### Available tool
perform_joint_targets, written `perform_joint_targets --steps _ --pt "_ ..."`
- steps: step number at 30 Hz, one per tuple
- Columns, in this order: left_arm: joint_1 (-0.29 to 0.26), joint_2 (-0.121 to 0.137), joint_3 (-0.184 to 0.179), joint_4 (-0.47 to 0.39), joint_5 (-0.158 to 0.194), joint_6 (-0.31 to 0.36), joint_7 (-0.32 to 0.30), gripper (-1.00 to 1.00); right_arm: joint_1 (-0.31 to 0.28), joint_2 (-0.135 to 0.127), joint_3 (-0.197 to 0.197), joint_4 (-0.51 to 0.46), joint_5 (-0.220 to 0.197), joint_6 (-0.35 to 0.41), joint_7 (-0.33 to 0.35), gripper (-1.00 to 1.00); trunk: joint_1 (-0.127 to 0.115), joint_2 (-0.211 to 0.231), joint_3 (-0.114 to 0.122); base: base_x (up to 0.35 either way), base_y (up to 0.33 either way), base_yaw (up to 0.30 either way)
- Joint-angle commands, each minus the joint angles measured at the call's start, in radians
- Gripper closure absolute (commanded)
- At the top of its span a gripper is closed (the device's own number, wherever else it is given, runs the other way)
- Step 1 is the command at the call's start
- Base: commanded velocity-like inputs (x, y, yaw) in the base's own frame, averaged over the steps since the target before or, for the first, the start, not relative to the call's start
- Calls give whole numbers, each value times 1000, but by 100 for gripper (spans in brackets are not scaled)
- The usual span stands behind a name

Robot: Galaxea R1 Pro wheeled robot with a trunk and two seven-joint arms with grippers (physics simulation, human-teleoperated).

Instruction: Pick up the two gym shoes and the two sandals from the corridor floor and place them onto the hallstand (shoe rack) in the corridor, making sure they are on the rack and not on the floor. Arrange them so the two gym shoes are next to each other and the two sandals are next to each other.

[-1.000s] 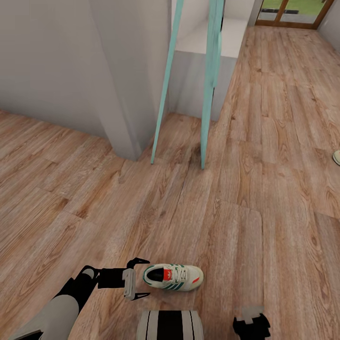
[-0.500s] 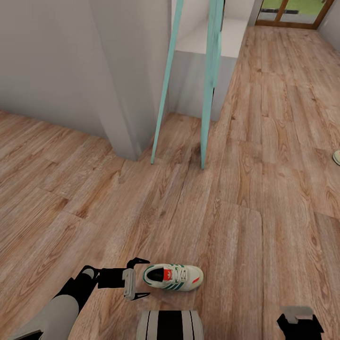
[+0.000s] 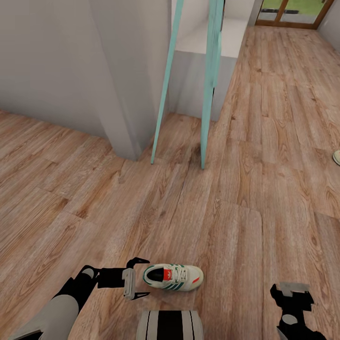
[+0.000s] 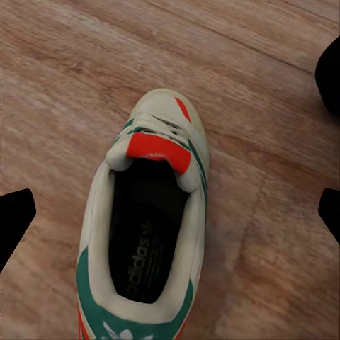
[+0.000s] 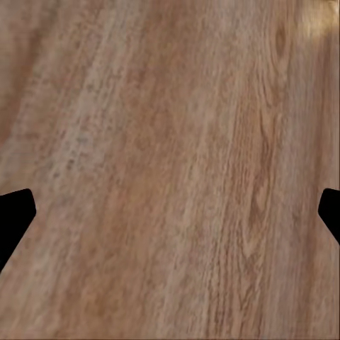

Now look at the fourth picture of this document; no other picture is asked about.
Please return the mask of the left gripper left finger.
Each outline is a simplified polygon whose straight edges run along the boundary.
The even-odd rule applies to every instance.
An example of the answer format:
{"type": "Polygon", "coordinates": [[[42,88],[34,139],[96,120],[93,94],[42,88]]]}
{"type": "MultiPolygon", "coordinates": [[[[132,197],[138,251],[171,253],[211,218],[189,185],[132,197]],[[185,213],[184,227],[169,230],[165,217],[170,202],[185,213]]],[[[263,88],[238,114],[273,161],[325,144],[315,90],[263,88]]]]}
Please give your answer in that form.
{"type": "Polygon", "coordinates": [[[35,215],[29,188],[0,196],[0,273],[35,215]]]}

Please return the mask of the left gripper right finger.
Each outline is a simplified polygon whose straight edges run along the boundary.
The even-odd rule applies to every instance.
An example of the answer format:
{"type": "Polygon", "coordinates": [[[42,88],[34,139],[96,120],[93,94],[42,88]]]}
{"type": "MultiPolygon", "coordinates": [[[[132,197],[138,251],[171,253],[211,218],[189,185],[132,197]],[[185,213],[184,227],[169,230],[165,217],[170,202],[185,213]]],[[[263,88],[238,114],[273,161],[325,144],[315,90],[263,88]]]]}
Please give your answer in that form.
{"type": "Polygon", "coordinates": [[[318,213],[340,244],[340,191],[331,188],[324,189],[318,213]]]}

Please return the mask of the gym shoe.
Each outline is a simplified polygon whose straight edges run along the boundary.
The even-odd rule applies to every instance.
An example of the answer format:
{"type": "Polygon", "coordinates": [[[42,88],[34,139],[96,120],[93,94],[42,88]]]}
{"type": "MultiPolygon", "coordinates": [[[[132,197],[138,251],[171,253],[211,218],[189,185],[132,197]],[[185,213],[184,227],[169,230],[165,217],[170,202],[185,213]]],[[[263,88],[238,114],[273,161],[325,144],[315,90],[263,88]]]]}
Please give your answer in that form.
{"type": "Polygon", "coordinates": [[[194,105],[153,89],[93,177],[77,257],[79,340],[178,340],[205,253],[210,153],[194,105]]]}

